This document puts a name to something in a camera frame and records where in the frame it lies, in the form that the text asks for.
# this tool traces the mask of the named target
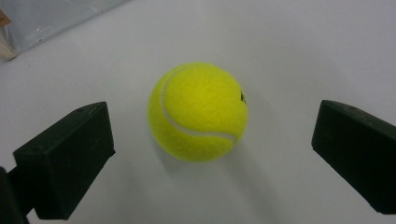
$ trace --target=white table surface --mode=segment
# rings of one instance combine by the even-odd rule
[[[207,163],[150,135],[147,101],[174,66],[221,66],[246,92],[243,140]],[[115,149],[68,221],[395,223],[310,145],[323,99],[396,124],[393,0],[133,0],[0,64],[0,165],[72,110],[107,101]]]

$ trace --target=tennis ball logo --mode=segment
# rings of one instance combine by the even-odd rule
[[[229,152],[248,122],[238,82],[210,63],[186,63],[165,74],[148,101],[158,144],[183,161],[211,161]]]

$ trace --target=yellow tennis ball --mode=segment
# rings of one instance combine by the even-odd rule
[[[241,138],[248,107],[238,82],[210,63],[186,63],[165,74],[148,101],[158,144],[183,161],[211,161]]]

